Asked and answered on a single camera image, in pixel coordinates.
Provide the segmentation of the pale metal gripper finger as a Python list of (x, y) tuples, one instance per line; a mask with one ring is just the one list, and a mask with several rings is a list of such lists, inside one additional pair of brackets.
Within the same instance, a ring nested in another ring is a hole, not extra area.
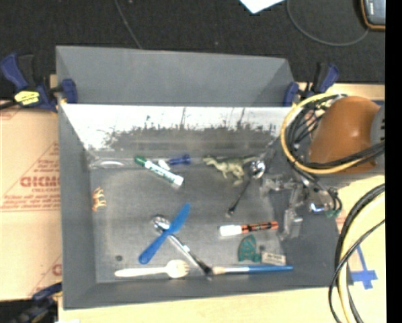
[(281, 177), (263, 178), (260, 193), (269, 194), (271, 191), (279, 192), (285, 189), (291, 189), (291, 183), (284, 182)]
[(295, 210), (287, 209), (284, 213), (283, 218), (281, 240), (288, 240), (299, 237), (302, 224), (303, 217), (298, 215)]

